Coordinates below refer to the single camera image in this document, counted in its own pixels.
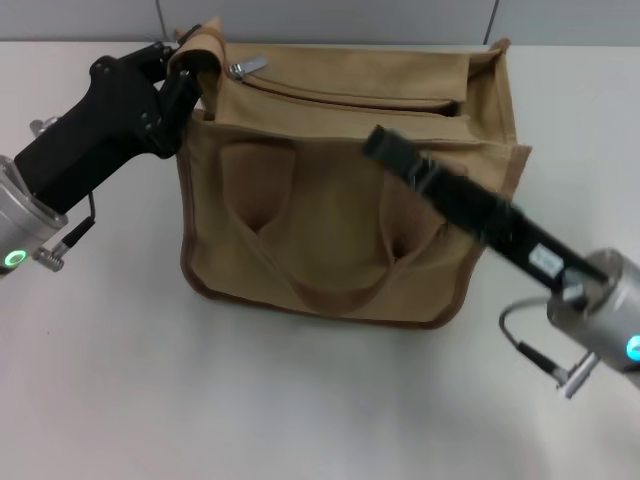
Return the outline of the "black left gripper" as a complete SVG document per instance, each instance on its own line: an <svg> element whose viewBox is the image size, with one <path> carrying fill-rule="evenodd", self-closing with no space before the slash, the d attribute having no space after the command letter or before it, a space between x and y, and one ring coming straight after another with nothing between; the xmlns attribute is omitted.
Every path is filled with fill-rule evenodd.
<svg viewBox="0 0 640 480"><path fill-rule="evenodd" d="M178 151L202 91L188 70L166 78L176 51L155 42L95 61L82 99L16 156L29 193L63 214L130 159Z"/></svg>

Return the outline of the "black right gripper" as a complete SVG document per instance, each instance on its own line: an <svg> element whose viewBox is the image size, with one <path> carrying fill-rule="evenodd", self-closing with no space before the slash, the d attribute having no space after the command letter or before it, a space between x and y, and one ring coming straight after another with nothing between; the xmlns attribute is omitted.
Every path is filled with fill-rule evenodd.
<svg viewBox="0 0 640 480"><path fill-rule="evenodd" d="M363 153L404 182L446 219L500 254L550 291L563 288L562 275L572 269L600 285L606 274L532 222L499 194L469 178L443 169L392 129L376 126Z"/></svg>

